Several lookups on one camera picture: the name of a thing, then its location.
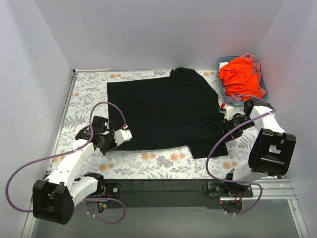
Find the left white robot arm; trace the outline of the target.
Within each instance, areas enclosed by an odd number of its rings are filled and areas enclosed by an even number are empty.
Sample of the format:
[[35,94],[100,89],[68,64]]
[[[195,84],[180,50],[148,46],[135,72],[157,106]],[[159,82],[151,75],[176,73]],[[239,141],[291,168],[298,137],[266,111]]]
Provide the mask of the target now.
[[32,189],[33,216],[65,225],[71,219],[75,206],[90,195],[104,195],[104,177],[87,173],[81,179],[76,176],[85,161],[96,151],[103,154],[131,138],[123,129],[107,127],[108,119],[95,116],[92,128],[85,127],[75,136],[71,154],[64,157],[58,167],[44,180],[37,180]]

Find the black t-shirt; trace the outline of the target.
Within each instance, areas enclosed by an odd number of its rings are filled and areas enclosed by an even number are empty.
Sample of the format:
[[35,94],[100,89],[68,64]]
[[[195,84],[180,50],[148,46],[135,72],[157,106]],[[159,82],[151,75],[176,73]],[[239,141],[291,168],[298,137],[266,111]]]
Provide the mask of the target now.
[[195,70],[176,68],[168,77],[107,84],[112,103],[108,117],[114,128],[126,118],[132,139],[122,151],[146,151],[189,147],[193,158],[227,155],[219,140],[224,115],[218,94]]

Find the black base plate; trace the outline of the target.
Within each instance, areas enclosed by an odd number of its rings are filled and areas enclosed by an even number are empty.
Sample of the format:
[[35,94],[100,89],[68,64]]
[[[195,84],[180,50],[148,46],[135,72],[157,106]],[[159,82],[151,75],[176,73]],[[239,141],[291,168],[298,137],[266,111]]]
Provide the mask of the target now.
[[253,197],[250,187],[213,179],[104,179],[89,198],[114,198],[127,208],[221,208],[220,199]]

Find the aluminium mounting rail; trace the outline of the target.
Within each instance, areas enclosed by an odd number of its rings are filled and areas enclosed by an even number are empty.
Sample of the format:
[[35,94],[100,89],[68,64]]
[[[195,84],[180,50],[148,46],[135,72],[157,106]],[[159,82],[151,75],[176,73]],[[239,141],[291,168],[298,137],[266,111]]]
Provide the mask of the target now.
[[250,185],[213,179],[101,179],[83,177],[66,185],[49,180],[37,181],[33,186],[33,200],[42,204],[57,200],[72,200],[75,204],[85,198],[131,199],[132,196],[152,195],[161,198],[171,195],[189,199],[191,195],[203,198],[233,199],[290,199],[295,193],[290,181],[262,179]]

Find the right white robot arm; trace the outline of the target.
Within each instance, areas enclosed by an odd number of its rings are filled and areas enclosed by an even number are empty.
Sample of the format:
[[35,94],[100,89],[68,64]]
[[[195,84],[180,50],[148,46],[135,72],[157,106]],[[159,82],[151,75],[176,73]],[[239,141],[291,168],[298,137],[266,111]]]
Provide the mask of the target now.
[[235,114],[233,108],[227,105],[222,105],[219,110],[225,115],[224,131],[228,133],[225,141],[241,137],[244,130],[252,126],[258,131],[248,162],[226,175],[222,188],[224,194],[239,195],[249,190],[250,183],[255,180],[287,173],[296,137],[279,126],[271,104],[250,98],[244,103],[243,114]]

